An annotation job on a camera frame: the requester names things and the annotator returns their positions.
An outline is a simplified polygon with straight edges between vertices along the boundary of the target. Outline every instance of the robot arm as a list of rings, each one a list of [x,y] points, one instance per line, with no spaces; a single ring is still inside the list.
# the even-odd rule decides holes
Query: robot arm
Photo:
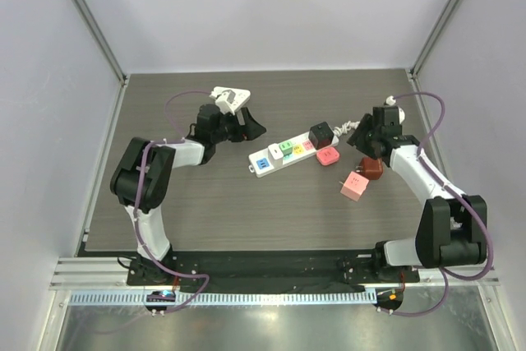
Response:
[[[419,142],[402,133],[403,112],[396,106],[373,108],[365,114],[356,131],[348,139],[363,154],[382,158],[398,173],[422,204],[423,212],[415,238],[379,242],[376,250],[385,266],[459,266],[486,260],[487,245],[474,218],[444,189],[462,196],[487,223],[486,202],[480,196],[466,196],[453,186],[429,161],[424,151],[418,158]],[[422,160],[436,174],[432,177]],[[458,226],[451,228],[451,219]]]
[[[218,143],[254,140],[266,132],[248,109],[242,107],[250,98],[248,90],[216,87],[211,97],[215,104],[203,104],[199,108],[196,122],[191,125],[191,132],[184,141],[155,145],[148,154],[137,223],[145,245],[155,259],[166,266],[171,263],[172,248],[164,232],[161,203],[168,190],[172,169],[206,164]],[[150,141],[139,137],[131,139],[110,183],[112,193],[117,195],[131,221],[135,220],[133,211],[141,160],[149,144]],[[137,252],[138,259],[150,260],[142,245],[138,246]]]

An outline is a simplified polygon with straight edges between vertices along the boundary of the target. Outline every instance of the white rope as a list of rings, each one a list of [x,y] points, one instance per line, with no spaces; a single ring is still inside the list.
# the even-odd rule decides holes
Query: white rope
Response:
[[[353,122],[353,121],[347,121],[344,123],[341,127],[335,127],[332,132],[337,136],[340,137],[342,135],[346,135],[353,129],[356,129],[358,127],[360,122]]]

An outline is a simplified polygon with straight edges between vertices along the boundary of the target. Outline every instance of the wall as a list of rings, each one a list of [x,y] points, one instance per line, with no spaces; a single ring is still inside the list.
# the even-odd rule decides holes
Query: wall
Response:
[[[0,349],[37,346],[117,92],[71,0],[0,0]]]
[[[446,0],[86,0],[130,72],[410,67]]]
[[[446,102],[439,144],[453,180],[487,200],[518,332],[526,329],[525,26],[524,0],[463,0],[420,75],[422,89]]]

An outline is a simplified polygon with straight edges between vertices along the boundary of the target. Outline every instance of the white backdrop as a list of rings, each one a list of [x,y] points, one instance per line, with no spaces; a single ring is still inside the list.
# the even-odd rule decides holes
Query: white backdrop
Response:
[[[0,349],[35,350],[118,93],[71,0],[0,0]]]
[[[496,268],[523,347],[525,26],[524,0],[463,0],[420,76],[447,106],[438,136],[451,178],[487,200]]]
[[[410,67],[446,0],[86,0],[130,72]]]

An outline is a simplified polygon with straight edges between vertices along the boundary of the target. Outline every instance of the green cube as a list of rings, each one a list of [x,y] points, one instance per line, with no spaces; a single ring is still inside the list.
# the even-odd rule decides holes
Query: green cube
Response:
[[[279,145],[279,149],[283,152],[283,155],[289,155],[293,153],[293,143],[290,141],[284,141]]]

